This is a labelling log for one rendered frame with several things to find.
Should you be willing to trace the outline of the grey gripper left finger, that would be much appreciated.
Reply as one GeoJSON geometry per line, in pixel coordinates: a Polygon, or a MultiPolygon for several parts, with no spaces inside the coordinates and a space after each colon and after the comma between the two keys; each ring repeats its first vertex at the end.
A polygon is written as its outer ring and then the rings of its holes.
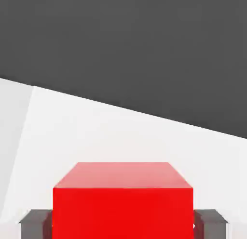
{"type": "Polygon", "coordinates": [[[52,229],[52,210],[31,209],[0,222],[0,239],[52,239],[52,229]]]}

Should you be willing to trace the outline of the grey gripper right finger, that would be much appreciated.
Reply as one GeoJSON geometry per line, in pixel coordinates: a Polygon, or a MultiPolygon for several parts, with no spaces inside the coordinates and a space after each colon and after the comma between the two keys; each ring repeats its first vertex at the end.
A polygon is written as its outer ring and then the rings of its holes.
{"type": "Polygon", "coordinates": [[[247,239],[247,224],[234,223],[215,209],[194,210],[193,239],[247,239]]]}

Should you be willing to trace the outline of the small red cube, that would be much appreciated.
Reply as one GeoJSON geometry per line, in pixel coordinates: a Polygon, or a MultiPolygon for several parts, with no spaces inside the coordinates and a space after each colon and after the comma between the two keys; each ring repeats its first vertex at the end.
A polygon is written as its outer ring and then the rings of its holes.
{"type": "Polygon", "coordinates": [[[53,188],[52,239],[193,239],[193,219],[167,162],[79,162],[53,188]]]}

